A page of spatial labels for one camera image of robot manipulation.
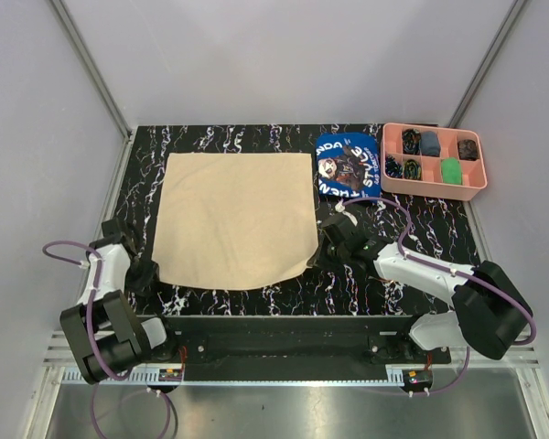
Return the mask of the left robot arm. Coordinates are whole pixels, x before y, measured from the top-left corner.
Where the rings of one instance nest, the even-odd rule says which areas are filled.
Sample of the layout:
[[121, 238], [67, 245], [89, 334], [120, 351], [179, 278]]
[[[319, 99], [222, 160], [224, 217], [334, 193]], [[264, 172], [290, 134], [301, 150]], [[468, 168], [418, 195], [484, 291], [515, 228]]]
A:
[[61, 312], [59, 322], [84, 380], [93, 385], [153, 357], [172, 360], [179, 340], [160, 317], [139, 320], [127, 292], [147, 296], [158, 280], [158, 264], [138, 255], [135, 226], [112, 218], [102, 237], [86, 251], [88, 281], [78, 303]]

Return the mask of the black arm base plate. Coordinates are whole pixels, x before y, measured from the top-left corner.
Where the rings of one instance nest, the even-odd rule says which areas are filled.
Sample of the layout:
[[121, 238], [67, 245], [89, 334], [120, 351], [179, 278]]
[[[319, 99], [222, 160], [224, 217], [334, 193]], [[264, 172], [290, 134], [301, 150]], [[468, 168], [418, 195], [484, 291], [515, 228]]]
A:
[[170, 316], [167, 345], [149, 364], [184, 360], [184, 380], [209, 385], [368, 383], [386, 367], [441, 366], [447, 349], [429, 352], [406, 339], [406, 316]]

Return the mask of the beige cloth napkin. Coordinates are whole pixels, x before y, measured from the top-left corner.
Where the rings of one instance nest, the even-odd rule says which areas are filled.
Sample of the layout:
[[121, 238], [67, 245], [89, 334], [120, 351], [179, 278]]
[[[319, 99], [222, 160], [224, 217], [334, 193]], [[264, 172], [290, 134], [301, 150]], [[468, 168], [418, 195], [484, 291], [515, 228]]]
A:
[[258, 289], [298, 277], [317, 247], [311, 155], [169, 155], [152, 256], [161, 282]]

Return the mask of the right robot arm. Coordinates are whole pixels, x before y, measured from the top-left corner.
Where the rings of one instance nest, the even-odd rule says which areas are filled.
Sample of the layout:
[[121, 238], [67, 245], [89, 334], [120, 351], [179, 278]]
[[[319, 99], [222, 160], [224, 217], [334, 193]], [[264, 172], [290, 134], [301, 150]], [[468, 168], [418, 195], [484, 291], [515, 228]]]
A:
[[311, 265], [325, 271], [349, 267], [364, 278], [408, 285], [449, 306], [441, 314], [414, 317], [397, 339], [402, 359], [417, 362], [429, 350], [465, 347], [502, 359], [529, 326], [533, 311], [502, 268], [443, 262], [367, 234], [347, 212], [322, 224]]

